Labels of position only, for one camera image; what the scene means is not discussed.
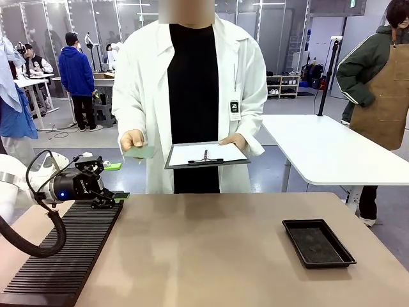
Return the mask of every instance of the hand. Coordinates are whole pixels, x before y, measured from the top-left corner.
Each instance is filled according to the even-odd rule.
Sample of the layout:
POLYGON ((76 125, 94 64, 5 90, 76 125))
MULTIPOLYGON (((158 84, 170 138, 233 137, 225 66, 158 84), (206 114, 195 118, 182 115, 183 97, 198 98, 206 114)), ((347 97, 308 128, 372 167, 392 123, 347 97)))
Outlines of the hand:
POLYGON ((243 138, 243 136, 239 133, 232 134, 228 136, 226 139, 222 139, 220 141, 220 145, 227 145, 230 143, 235 144, 237 148, 240 149, 241 151, 245 150, 247 146, 245 138, 243 138))
POLYGON ((131 146, 142 147, 145 142, 143 133, 140 130, 131 130, 123 134, 121 138, 121 147, 124 152, 129 150, 131 146))

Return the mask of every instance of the id badge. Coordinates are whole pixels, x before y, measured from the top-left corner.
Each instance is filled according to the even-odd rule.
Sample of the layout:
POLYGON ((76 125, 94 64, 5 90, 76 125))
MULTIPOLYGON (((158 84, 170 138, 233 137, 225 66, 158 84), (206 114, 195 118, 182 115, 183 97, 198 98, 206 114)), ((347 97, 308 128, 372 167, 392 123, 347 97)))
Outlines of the id badge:
POLYGON ((240 93, 241 93, 240 90, 234 91, 232 95, 232 99, 229 104, 231 122, 235 122, 235 121, 242 119, 242 113, 240 112, 240 103, 241 103, 240 93))

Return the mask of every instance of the cable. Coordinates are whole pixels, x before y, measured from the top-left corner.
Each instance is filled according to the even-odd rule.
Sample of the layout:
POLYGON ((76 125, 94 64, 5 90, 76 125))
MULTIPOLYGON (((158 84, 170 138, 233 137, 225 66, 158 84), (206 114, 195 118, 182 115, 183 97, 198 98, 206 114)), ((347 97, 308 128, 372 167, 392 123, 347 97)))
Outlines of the cable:
MULTIPOLYGON (((68 129, 72 129, 72 127, 67 127, 67 128, 55 128, 55 124, 51 127, 52 131, 47 131, 46 133, 53 133, 55 132, 55 130, 60 131, 60 130, 68 130, 68 129)), ((55 139, 63 139, 66 138, 67 136, 70 135, 70 133, 76 133, 79 131, 79 127, 77 128, 77 130, 75 131, 60 131, 55 133, 55 135, 53 136, 53 138, 55 139)))
MULTIPOLYGON (((331 45, 332 45, 332 41, 330 40, 330 47, 328 48, 328 53, 327 53, 327 58, 326 58, 326 60, 325 60, 323 73, 325 72, 325 68, 327 67, 328 56, 330 55, 330 52, 331 52, 331 45)), ((315 101, 317 100, 318 93, 320 92, 320 86, 318 87, 318 90, 317 90, 317 92, 316 92, 316 94, 315 94, 313 114, 315 114, 315 101)))
POLYGON ((57 232, 57 241, 55 245, 50 248, 41 248, 40 246, 32 244, 25 238, 21 237, 15 230, 13 230, 13 228, 11 228, 10 225, 0 216, 0 233, 3 235, 3 237, 19 250, 29 254, 30 256, 34 256, 37 258, 47 258, 52 255, 55 255, 56 253, 63 249, 66 242, 65 225, 63 220, 59 216, 58 211, 51 210, 50 208, 48 208, 48 206, 46 206, 46 204, 44 204, 42 199, 39 197, 39 194, 34 191, 33 186, 31 185, 29 180, 30 169, 33 167, 34 162, 39 158, 39 156, 41 156, 45 152, 48 152, 50 156, 54 158, 52 152, 48 149, 39 152, 27 167, 26 182, 30 191, 33 193, 34 199, 41 207, 48 211, 47 216, 51 219, 52 223, 54 224, 54 227, 57 232))

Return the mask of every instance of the white desk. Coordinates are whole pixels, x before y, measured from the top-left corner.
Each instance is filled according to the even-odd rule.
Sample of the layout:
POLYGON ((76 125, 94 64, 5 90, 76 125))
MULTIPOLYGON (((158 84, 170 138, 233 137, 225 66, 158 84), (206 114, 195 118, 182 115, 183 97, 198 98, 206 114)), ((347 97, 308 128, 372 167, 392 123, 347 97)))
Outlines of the white desk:
POLYGON ((52 77, 54 74, 30 75, 30 79, 44 79, 52 77))
POLYGON ((263 125, 287 157, 282 192, 291 165, 310 184, 353 186, 353 210, 363 185, 409 185, 409 162, 327 116, 263 115, 263 125))
POLYGON ((28 89, 28 92, 29 92, 30 97, 31 97, 31 101, 32 101, 32 103, 34 105, 34 109, 35 109, 36 114, 37 114, 38 121, 40 123, 40 128, 37 129, 37 130, 43 131, 44 130, 44 123, 43 123, 43 119, 41 117, 40 109, 38 108, 38 105, 37 105, 37 100, 36 100, 36 96, 35 96, 35 93, 34 93, 33 86, 36 88, 36 91, 37 91, 37 94, 38 94, 38 98, 40 99, 40 102, 43 104, 43 106, 45 106, 45 101, 44 101, 44 98, 43 98, 43 94, 42 94, 40 88, 38 87, 38 85, 40 83, 44 83, 45 89, 47 90, 47 96, 49 98, 49 102, 50 102, 50 105, 51 105, 51 110, 48 110, 47 113, 51 113, 51 112, 57 111, 59 109, 59 108, 54 108, 54 104, 52 103, 49 87, 47 85, 47 80, 46 79, 21 79, 21 80, 14 80, 14 82, 17 84, 17 86, 19 88, 27 88, 28 89))

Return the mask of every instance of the black tray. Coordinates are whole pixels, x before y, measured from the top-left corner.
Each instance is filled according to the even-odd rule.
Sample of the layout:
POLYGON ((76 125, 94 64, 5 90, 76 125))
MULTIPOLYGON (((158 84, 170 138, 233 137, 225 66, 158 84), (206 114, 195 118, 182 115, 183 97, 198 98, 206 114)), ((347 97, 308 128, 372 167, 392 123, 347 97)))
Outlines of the black tray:
POLYGON ((323 219, 282 222, 307 269, 348 267, 357 262, 323 219))

